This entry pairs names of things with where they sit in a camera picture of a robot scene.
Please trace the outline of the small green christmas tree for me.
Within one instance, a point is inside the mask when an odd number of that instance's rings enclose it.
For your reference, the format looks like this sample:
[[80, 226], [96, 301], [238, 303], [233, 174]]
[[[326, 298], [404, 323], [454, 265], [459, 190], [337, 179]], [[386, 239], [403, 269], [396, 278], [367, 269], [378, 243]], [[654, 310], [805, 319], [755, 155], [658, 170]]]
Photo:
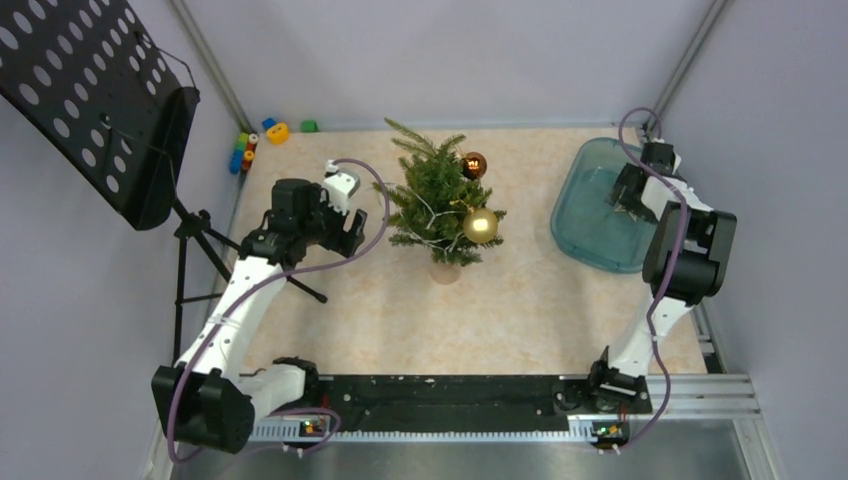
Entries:
[[507, 211], [489, 205], [493, 190], [482, 184], [487, 158], [463, 149], [463, 133], [437, 142], [395, 119], [384, 122], [403, 151], [397, 159], [403, 181], [373, 184], [390, 203], [389, 243], [424, 248], [431, 279], [453, 284], [464, 268], [483, 261], [484, 249], [504, 243], [499, 227]]

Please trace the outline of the gold bauble ornament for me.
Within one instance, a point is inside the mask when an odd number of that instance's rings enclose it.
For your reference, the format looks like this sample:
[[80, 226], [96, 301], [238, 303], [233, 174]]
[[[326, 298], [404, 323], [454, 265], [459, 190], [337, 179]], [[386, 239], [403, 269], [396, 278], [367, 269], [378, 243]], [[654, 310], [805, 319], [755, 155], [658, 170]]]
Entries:
[[452, 206], [463, 206], [466, 215], [463, 219], [464, 236], [475, 244], [492, 241], [498, 234], [499, 220], [495, 212], [487, 207], [476, 207], [462, 200], [453, 200]]

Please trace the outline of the copper bauble ornament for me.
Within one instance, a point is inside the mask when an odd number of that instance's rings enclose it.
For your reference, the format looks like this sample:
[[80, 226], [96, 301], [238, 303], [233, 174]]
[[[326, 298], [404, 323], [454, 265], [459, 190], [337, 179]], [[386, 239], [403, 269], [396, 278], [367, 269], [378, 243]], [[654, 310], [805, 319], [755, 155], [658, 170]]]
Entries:
[[461, 158], [462, 174], [469, 181], [480, 180], [487, 172], [486, 157], [479, 152], [468, 152]]

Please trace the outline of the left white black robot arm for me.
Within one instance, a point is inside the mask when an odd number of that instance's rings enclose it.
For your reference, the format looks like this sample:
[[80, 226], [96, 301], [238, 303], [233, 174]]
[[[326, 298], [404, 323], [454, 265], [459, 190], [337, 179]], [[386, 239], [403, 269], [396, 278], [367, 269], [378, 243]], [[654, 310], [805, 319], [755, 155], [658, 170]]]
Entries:
[[161, 366], [151, 389], [163, 433], [179, 443], [237, 453], [257, 421], [280, 407], [308, 413], [321, 393], [313, 363], [281, 358], [242, 375], [247, 350], [272, 301], [287, 285], [308, 248], [346, 259], [364, 241], [367, 214], [352, 211], [359, 178], [345, 171], [322, 182], [283, 179], [259, 227], [241, 242], [226, 289], [191, 346], [172, 366]]

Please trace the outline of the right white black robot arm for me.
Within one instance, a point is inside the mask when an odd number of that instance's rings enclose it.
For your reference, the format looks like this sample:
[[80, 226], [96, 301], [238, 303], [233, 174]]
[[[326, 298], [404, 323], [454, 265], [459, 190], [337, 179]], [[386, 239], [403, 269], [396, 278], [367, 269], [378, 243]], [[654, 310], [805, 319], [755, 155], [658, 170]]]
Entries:
[[656, 228], [641, 270], [647, 299], [587, 378], [587, 400], [601, 413], [649, 411], [646, 377], [661, 343], [724, 283], [738, 218], [700, 200], [679, 175], [680, 162], [673, 145], [652, 139], [622, 170], [611, 194], [615, 205]]

